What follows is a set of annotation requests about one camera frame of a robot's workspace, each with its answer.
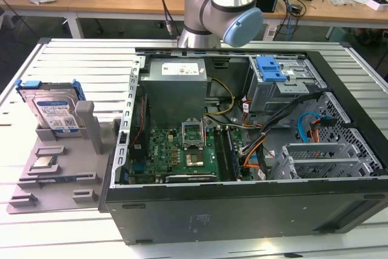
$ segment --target green motherboard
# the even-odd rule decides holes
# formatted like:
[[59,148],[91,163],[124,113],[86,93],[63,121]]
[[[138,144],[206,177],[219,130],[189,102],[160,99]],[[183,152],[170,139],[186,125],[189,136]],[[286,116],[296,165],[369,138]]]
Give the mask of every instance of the green motherboard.
[[[182,128],[152,129],[150,133],[149,155],[145,161],[130,162],[129,173],[135,178],[133,183],[154,183],[158,177],[168,175],[214,175],[221,181],[219,158],[217,157],[215,136],[217,129],[206,129],[204,147],[187,147],[183,145]],[[237,152],[243,146],[243,138],[239,129],[228,130]],[[184,140],[201,139],[201,132],[195,128],[185,129]]]

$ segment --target wooden table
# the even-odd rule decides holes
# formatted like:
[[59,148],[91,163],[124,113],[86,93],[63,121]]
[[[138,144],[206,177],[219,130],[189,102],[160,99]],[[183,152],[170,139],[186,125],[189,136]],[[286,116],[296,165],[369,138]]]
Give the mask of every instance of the wooden table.
[[[20,15],[66,18],[74,38],[83,38],[80,18],[164,20],[161,0],[56,0],[53,3],[40,5],[29,3],[27,0],[7,0],[7,2]],[[299,21],[300,25],[388,28],[388,12],[376,12],[359,3],[355,6],[334,6],[329,0],[304,1],[304,3],[307,11]],[[183,0],[166,0],[166,4],[175,20],[184,19]],[[5,9],[6,14],[13,15],[1,0],[0,7]],[[264,40],[271,41],[286,16],[286,6],[282,1],[278,1],[275,12],[265,13],[264,16],[264,22],[268,25]]]
[[[377,12],[361,3],[339,6],[333,5],[329,0],[303,1],[303,3],[307,10],[299,21],[300,25],[388,28],[387,12]],[[279,1],[276,7],[279,11],[286,10],[286,5],[282,1]]]

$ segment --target hard drive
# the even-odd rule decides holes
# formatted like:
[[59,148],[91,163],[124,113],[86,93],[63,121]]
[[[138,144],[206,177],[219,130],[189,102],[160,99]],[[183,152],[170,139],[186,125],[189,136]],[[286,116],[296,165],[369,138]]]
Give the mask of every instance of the hard drive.
[[15,82],[17,92],[38,119],[41,129],[52,129],[56,136],[80,136],[84,123],[75,113],[79,100],[85,100],[81,85],[72,83]]

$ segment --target white box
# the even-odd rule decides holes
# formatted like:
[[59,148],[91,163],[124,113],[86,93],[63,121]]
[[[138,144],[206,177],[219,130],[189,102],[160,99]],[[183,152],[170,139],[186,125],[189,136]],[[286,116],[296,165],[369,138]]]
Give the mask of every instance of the white box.
[[388,10],[387,0],[369,0],[366,5],[376,11]]

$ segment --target slotted aluminum platform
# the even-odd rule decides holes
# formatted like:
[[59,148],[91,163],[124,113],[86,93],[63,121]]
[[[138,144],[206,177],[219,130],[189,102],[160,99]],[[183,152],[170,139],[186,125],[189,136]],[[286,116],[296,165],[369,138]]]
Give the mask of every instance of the slotted aluminum platform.
[[[343,235],[266,238],[127,247],[109,214],[96,209],[9,215],[5,209],[34,145],[36,119],[13,87],[16,78],[66,82],[76,78],[95,102],[101,122],[120,118],[135,47],[176,47],[172,41],[53,39],[38,44],[0,96],[0,258],[386,258],[388,210]],[[339,43],[253,42],[246,47],[321,52],[358,102],[388,137],[387,84],[353,49]]]

